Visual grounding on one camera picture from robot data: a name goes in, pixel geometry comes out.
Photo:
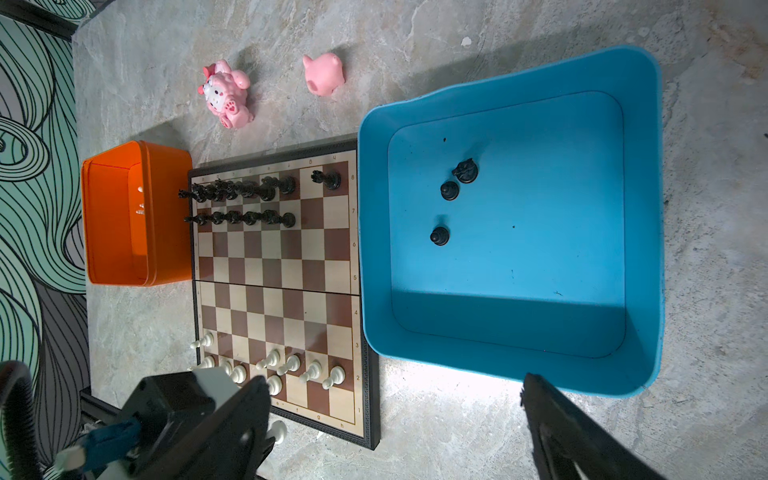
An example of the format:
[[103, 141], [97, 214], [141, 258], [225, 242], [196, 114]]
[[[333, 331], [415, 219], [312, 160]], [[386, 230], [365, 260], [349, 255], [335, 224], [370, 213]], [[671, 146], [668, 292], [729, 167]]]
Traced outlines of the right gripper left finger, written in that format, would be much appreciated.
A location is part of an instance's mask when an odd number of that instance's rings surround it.
[[158, 459], [139, 479], [255, 479], [273, 450], [269, 425], [271, 396], [267, 381], [257, 377], [239, 387], [226, 374], [197, 374], [202, 392], [216, 409]]

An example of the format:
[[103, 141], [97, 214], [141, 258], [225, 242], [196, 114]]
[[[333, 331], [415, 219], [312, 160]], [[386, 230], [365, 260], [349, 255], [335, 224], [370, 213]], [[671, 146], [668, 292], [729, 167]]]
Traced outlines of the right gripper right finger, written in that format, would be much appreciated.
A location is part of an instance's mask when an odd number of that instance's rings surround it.
[[660, 479], [543, 376], [528, 373], [521, 391], [533, 460], [541, 479]]

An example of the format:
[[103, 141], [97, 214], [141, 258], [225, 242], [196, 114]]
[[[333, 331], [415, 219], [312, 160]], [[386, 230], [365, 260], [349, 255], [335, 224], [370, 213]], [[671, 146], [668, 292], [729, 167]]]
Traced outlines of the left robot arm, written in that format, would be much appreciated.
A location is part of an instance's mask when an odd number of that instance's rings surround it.
[[[200, 427], [238, 387], [222, 367], [197, 368], [143, 378], [109, 423], [81, 435], [60, 451], [58, 475], [74, 479], [101, 470], [108, 478], [145, 474], [168, 455], [191, 450]], [[20, 361], [1, 363], [1, 412], [7, 468], [13, 479], [42, 479], [36, 447], [31, 373]]]

